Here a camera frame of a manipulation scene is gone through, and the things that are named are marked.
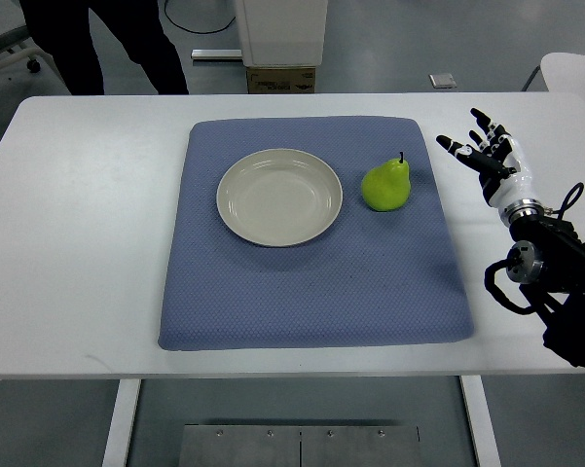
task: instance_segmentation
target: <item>white table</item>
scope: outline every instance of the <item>white table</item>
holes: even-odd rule
[[[37,97],[0,144],[0,377],[480,375],[575,371],[542,323],[496,304],[512,245],[477,174],[435,142],[487,112],[522,143],[541,199],[585,182],[585,105],[561,93]],[[180,175],[205,120],[383,115],[424,135],[475,322],[471,339],[357,348],[168,352],[156,343]],[[566,216],[585,240],[585,194]],[[524,303],[515,284],[508,295]]]
[[[553,53],[541,59],[541,75],[551,92],[573,92],[585,102],[585,55]]]

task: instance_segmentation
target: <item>cardboard box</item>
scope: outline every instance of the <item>cardboard box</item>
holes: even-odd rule
[[[246,68],[249,94],[309,94],[315,89],[315,67]]]

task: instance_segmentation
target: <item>blue mat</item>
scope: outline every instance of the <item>blue mat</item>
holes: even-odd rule
[[[267,248],[232,233],[216,208],[239,159],[294,148],[326,161],[344,203],[323,234]],[[403,151],[412,192],[400,209],[370,210],[372,167]],[[191,131],[159,337],[167,350],[333,347],[459,341],[473,324],[416,122],[322,117],[203,122]]]

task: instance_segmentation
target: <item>metal plate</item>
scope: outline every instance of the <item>metal plate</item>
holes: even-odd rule
[[[421,467],[411,426],[186,425],[179,467]]]
[[[299,467],[295,426],[186,425],[179,467]]]

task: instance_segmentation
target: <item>small white object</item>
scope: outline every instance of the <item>small white object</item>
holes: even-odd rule
[[[342,199],[333,169],[295,149],[268,149],[241,159],[216,193],[225,224],[265,246],[295,245],[322,234],[338,217]]]
[[[436,75],[428,75],[432,86],[438,90],[448,90],[457,87],[457,82],[451,73],[439,73]]]

